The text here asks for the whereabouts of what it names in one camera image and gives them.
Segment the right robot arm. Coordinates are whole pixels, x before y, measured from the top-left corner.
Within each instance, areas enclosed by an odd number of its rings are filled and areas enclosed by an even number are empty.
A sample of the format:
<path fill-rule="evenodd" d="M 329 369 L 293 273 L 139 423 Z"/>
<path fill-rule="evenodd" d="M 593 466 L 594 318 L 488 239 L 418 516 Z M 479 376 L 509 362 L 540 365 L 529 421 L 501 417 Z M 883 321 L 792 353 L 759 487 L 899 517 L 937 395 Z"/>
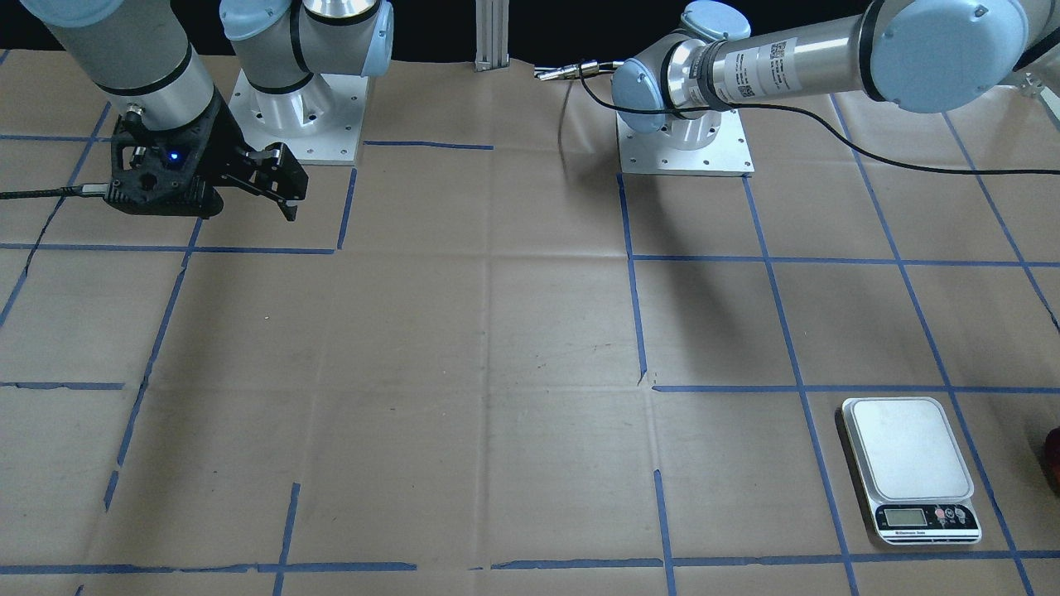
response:
<path fill-rule="evenodd" d="M 257 148 L 167 1 L 26 1 L 106 94 L 118 118 L 106 185 L 68 186 L 123 214 L 208 220 L 233 186 L 285 220 L 308 175 L 292 140 L 344 124 L 333 76 L 378 78 L 393 56 L 389 1 L 223 1 L 224 36 L 250 88 L 248 116 L 272 137 Z"/>

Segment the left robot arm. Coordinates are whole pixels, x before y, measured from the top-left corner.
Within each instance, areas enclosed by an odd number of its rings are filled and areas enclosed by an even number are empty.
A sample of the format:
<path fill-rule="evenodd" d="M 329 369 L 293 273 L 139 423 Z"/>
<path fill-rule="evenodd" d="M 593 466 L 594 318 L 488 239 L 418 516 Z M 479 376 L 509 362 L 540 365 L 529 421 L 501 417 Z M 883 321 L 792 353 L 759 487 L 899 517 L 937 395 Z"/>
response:
<path fill-rule="evenodd" d="M 978 99 L 1058 42 L 1056 1 L 872 1 L 862 15 L 754 36 L 742 12 L 693 1 L 612 78 L 634 132 L 773 99 L 860 91 L 909 113 Z"/>

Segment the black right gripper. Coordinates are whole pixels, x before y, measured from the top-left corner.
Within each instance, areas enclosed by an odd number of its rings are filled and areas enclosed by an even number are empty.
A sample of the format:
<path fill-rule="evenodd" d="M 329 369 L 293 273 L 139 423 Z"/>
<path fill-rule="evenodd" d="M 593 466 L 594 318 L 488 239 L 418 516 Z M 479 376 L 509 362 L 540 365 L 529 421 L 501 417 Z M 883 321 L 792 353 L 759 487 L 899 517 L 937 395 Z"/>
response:
<path fill-rule="evenodd" d="M 243 139 L 234 115 L 216 89 L 202 118 L 201 156 L 195 166 L 198 208 L 222 208 L 220 186 L 234 186 L 273 201 L 287 222 L 295 222 L 306 199 L 308 175 L 287 144 L 275 142 L 255 151 Z"/>

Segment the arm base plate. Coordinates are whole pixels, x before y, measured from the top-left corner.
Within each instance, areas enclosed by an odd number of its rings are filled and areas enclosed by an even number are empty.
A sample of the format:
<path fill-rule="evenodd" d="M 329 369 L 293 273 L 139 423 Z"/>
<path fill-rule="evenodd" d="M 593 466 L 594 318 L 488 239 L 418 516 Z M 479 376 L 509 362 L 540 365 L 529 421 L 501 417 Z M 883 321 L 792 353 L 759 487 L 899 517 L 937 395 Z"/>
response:
<path fill-rule="evenodd" d="M 281 142 L 302 165 L 355 166 L 373 83 L 325 73 L 288 94 L 265 94 L 241 71 L 229 109 L 254 150 Z"/>
<path fill-rule="evenodd" d="M 650 78 L 614 82 L 614 105 L 629 110 L 676 109 L 674 113 L 619 113 L 621 170 L 625 174 L 749 176 L 754 163 L 737 110 L 711 112 L 685 92 L 671 98 Z"/>

